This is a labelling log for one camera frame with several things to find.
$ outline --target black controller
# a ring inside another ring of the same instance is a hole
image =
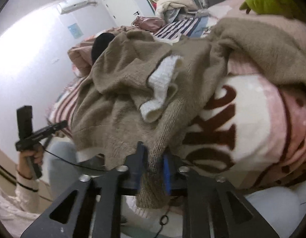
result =
[[[44,127],[33,133],[32,106],[23,106],[17,109],[16,114],[20,139],[15,144],[15,148],[17,151],[23,151],[27,149],[35,150],[35,146],[39,143],[39,141],[67,127],[67,121],[62,121]],[[42,169],[38,164],[34,163],[34,156],[28,157],[27,162],[29,164],[29,167],[31,168],[33,179],[39,179],[42,176]]]

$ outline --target pink bag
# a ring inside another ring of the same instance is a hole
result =
[[[132,22],[133,27],[141,28],[150,32],[156,32],[165,25],[165,21],[155,17],[139,17]]]

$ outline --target human hand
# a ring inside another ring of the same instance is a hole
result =
[[[19,153],[19,163],[17,166],[17,171],[20,173],[21,176],[27,178],[27,179],[32,179],[32,172],[31,169],[27,163],[27,157],[28,156],[34,156],[34,163],[38,165],[43,164],[43,146],[39,143],[34,146],[34,150],[25,150],[21,151]]]

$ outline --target striped bedding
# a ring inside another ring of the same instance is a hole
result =
[[[154,34],[158,38],[174,39],[178,34],[186,35],[189,37],[204,37],[209,32],[211,26],[217,22],[211,17],[190,18],[186,20],[170,23],[161,28]],[[71,120],[78,98],[78,90],[84,78],[76,78],[69,83],[58,97],[55,104],[49,108],[47,112],[48,124],[54,124],[63,120],[68,121],[68,127],[58,132],[56,136],[63,137],[71,136]]]

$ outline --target white door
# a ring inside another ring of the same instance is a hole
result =
[[[141,14],[134,0],[103,0],[103,3],[118,26],[131,26]]]

